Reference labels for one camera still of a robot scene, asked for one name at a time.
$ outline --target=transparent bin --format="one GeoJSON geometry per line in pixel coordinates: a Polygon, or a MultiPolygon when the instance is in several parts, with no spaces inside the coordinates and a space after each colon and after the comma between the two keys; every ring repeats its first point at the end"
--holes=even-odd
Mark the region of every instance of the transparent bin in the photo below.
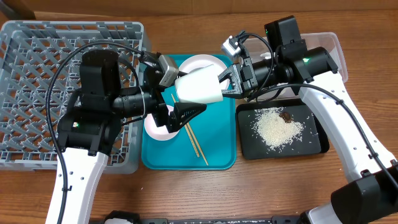
{"type": "MultiPolygon", "coordinates": [[[[344,82],[348,80],[348,72],[347,66],[344,59],[343,51],[341,49],[340,43],[338,41],[337,35],[332,32],[324,32],[324,33],[314,33],[314,34],[302,34],[301,38],[305,39],[307,43],[307,48],[314,49],[315,47],[324,47],[332,57],[332,59],[336,62],[338,66],[338,71],[343,78],[344,82]]],[[[266,56],[269,57],[268,48],[257,38],[251,38],[245,41],[245,47],[250,53],[250,57],[253,62],[258,62],[264,59],[266,56]]],[[[270,93],[264,94],[260,96],[259,100],[266,100],[274,96],[276,91],[272,91],[270,93]]],[[[297,96],[294,95],[291,88],[286,88],[282,91],[282,93],[278,96],[277,99],[286,99],[286,98],[295,98],[297,96]]]]}
{"type": "MultiPolygon", "coordinates": [[[[0,31],[0,170],[56,169],[57,154],[45,122],[45,93],[54,72],[70,52],[98,40],[150,51],[139,22],[8,21],[0,31]]],[[[142,80],[138,54],[109,46],[135,68],[142,80]]],[[[54,129],[65,114],[71,93],[80,87],[78,53],[61,71],[51,100],[54,129]]],[[[135,86],[131,71],[119,66],[122,85],[135,86]]],[[[133,173],[141,157],[142,121],[122,127],[105,173],[133,173]]]]}

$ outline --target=brown food item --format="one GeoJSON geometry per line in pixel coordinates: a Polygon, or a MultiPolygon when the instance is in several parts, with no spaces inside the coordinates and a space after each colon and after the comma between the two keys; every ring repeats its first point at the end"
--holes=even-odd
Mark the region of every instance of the brown food item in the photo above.
{"type": "Polygon", "coordinates": [[[283,113],[279,114],[279,116],[281,118],[283,118],[286,123],[292,122],[292,117],[288,112],[283,112],[283,113]]]}

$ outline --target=clear plastic container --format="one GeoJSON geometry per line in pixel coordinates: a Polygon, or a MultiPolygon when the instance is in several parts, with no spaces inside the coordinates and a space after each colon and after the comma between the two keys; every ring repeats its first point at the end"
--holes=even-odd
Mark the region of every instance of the clear plastic container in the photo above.
{"type": "MultiPolygon", "coordinates": [[[[314,33],[314,34],[302,34],[301,38],[305,39],[307,43],[307,48],[314,49],[315,47],[324,47],[332,57],[332,59],[336,62],[338,66],[338,71],[343,78],[344,82],[348,80],[348,72],[347,66],[344,59],[343,51],[341,49],[340,43],[338,41],[337,35],[332,32],[324,32],[324,33],[314,33]]],[[[251,38],[244,42],[245,47],[250,53],[250,57],[252,62],[258,62],[267,56],[270,57],[267,52],[269,52],[268,48],[257,38],[251,38]]],[[[276,91],[272,91],[270,93],[264,94],[260,96],[259,100],[265,100],[272,96],[274,96],[276,91]]],[[[282,91],[282,93],[278,96],[277,99],[284,98],[293,98],[296,97],[293,94],[291,88],[286,88],[282,91]]]]}

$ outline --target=white plate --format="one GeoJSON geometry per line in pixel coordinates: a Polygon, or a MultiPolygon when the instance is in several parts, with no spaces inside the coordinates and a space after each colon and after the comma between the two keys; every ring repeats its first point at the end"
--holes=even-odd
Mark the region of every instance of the white plate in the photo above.
{"type": "MultiPolygon", "coordinates": [[[[226,70],[226,65],[220,59],[212,55],[195,55],[186,59],[178,68],[181,72],[190,73],[194,70],[207,67],[209,65],[215,65],[215,72],[219,75],[221,72],[226,70]]],[[[220,88],[226,90],[229,86],[229,79],[220,83],[220,88]]]]}
{"type": "MultiPolygon", "coordinates": [[[[167,109],[169,109],[170,114],[170,112],[174,110],[174,107],[167,105],[167,109]]],[[[152,114],[148,114],[147,118],[145,118],[144,127],[148,135],[158,141],[170,140],[174,138],[179,132],[176,131],[174,133],[169,133],[166,126],[157,127],[152,114]]]]}

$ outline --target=wooden table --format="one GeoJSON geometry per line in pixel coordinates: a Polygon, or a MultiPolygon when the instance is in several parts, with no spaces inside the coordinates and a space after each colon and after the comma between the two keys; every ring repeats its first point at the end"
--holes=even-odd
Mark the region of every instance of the wooden table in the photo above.
{"type": "MultiPolygon", "coordinates": [[[[291,13],[215,16],[87,17],[73,20],[141,21],[154,51],[219,54],[229,35],[245,29],[264,35],[265,23],[291,13]]],[[[348,67],[346,83],[379,140],[398,156],[398,12],[295,13],[301,33],[334,32],[348,67]]],[[[333,148],[324,155],[246,161],[226,171],[156,171],[142,164],[131,175],[103,175],[92,218],[112,210],[142,218],[248,218],[295,215],[326,203],[346,180],[333,148]]],[[[55,171],[0,172],[0,222],[44,223],[55,171]]],[[[398,215],[379,223],[397,223],[398,215]]]]}

